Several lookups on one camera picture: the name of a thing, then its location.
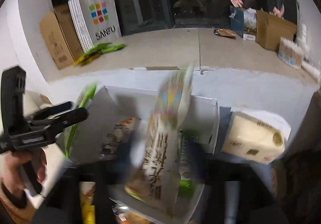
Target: green package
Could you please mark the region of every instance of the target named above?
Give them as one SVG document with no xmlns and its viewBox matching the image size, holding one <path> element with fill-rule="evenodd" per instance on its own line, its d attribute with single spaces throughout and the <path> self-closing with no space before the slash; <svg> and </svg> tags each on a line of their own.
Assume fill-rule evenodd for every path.
<svg viewBox="0 0 321 224">
<path fill-rule="evenodd" d="M 85 107 L 88 104 L 89 100 L 94 98 L 94 95 L 97 90 L 97 83 L 91 83 L 81 91 L 76 104 L 75 109 L 80 107 Z M 73 143 L 73 138 L 76 134 L 78 124 L 74 124 L 73 126 L 68 127 L 64 131 L 64 139 L 65 139 L 65 157 L 68 159 L 70 157 L 70 147 Z"/>
<path fill-rule="evenodd" d="M 191 179 L 191 162 L 187 155 L 187 139 L 196 141 L 198 132 L 195 130 L 184 130 L 181 136 L 180 151 L 179 151 L 179 196 L 192 197 L 194 192 L 193 181 Z"/>
</svg>

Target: blue gift box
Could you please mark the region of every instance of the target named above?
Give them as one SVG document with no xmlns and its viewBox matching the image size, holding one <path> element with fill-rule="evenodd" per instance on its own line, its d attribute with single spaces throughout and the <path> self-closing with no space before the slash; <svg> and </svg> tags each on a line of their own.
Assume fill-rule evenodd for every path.
<svg viewBox="0 0 321 224">
<path fill-rule="evenodd" d="M 231 29 L 241 38 L 256 40 L 256 10 L 230 6 Z"/>
</svg>

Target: pink stuffed animal ear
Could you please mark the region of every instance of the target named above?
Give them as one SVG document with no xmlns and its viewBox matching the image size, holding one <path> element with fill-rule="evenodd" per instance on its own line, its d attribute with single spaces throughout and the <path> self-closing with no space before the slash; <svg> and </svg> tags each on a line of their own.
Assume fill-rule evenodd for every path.
<svg viewBox="0 0 321 224">
<path fill-rule="evenodd" d="M 235 7 L 239 7 L 239 3 L 237 0 L 230 0 Z"/>
<path fill-rule="evenodd" d="M 242 0 L 230 0 L 235 7 L 243 7 Z"/>
<path fill-rule="evenodd" d="M 276 7 L 274 7 L 273 9 L 273 13 L 275 16 L 282 18 L 283 14 L 284 14 L 284 5 L 282 4 L 281 10 L 277 9 Z"/>
<path fill-rule="evenodd" d="M 284 15 L 284 5 L 282 4 L 282 7 L 280 9 L 280 14 L 278 15 L 278 17 L 283 17 Z"/>
</svg>

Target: tall cardboard box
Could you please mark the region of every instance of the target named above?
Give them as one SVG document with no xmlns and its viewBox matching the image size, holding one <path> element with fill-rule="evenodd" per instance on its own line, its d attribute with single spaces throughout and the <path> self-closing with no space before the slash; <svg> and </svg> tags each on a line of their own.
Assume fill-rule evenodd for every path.
<svg viewBox="0 0 321 224">
<path fill-rule="evenodd" d="M 256 42 L 263 48 L 278 51 L 281 37 L 293 40 L 296 24 L 262 10 L 256 16 Z"/>
<path fill-rule="evenodd" d="M 58 69 L 62 69 L 82 54 L 69 6 L 55 7 L 55 12 L 48 12 L 39 23 L 40 32 Z"/>
</svg>

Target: sanfu shopping bag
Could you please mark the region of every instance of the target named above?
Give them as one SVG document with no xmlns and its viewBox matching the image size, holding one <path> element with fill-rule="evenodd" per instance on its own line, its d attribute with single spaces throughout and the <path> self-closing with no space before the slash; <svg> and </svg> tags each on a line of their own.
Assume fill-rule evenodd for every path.
<svg viewBox="0 0 321 224">
<path fill-rule="evenodd" d="M 115 0 L 68 0 L 84 52 L 121 37 Z"/>
</svg>

